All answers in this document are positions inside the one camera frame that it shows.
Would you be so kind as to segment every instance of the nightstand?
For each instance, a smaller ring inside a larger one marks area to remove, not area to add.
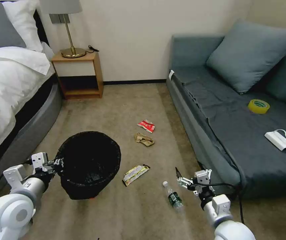
[[[52,58],[65,99],[102,98],[103,76],[99,54],[64,58],[59,52]]]

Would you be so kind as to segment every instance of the trash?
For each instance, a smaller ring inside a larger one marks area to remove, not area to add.
[[[168,185],[167,181],[163,182],[163,187],[166,190],[166,196],[168,197],[169,203],[172,205],[172,207],[178,212],[182,211],[184,206],[177,192],[173,191],[173,189]]]
[[[140,123],[137,124],[139,127],[144,128],[146,131],[153,133],[155,129],[155,125],[148,120],[141,121]]]
[[[137,133],[134,135],[134,137],[135,137],[136,142],[142,143],[147,147],[149,147],[150,145],[153,145],[155,143],[155,141],[152,138],[150,138],[149,136],[146,136],[142,133]]]
[[[123,183],[125,184],[125,186],[130,185],[134,180],[138,179],[149,169],[150,167],[145,164],[138,165],[132,168],[131,170],[129,170],[127,173],[124,174]]]

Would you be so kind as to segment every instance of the white cable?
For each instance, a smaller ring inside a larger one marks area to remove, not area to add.
[[[284,129],[277,129],[277,130],[275,130],[274,132],[278,132],[278,131],[283,131],[284,134],[285,134],[285,137],[286,137],[286,131],[285,131]]]

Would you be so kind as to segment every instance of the brass lamp base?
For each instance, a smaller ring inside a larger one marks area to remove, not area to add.
[[[68,48],[61,51],[62,57],[78,58],[86,55],[86,51],[82,48]]]

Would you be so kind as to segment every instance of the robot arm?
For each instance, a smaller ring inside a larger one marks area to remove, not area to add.
[[[41,198],[55,175],[46,153],[32,155],[33,175],[27,176],[22,164],[3,172],[11,186],[9,195],[0,197],[0,240],[17,240],[27,233],[31,219],[41,206]]]
[[[27,233],[32,217],[40,208],[42,195],[55,175],[52,167],[59,163],[48,162],[46,153],[37,153],[32,155],[32,164],[31,176],[27,176],[23,165],[3,172],[11,192],[0,197],[0,240],[17,240]],[[176,174],[178,183],[200,198],[201,207],[215,229],[215,240],[255,240],[249,228],[232,220],[227,196],[215,196],[214,189],[208,186],[211,170],[198,171],[192,179],[182,177],[177,169]]]
[[[210,185],[211,170],[201,170],[194,178],[182,177],[176,168],[178,183],[193,191],[201,200],[209,224],[215,229],[215,240],[255,240],[254,234],[246,225],[234,222],[230,212],[230,200],[225,194],[216,196]]]

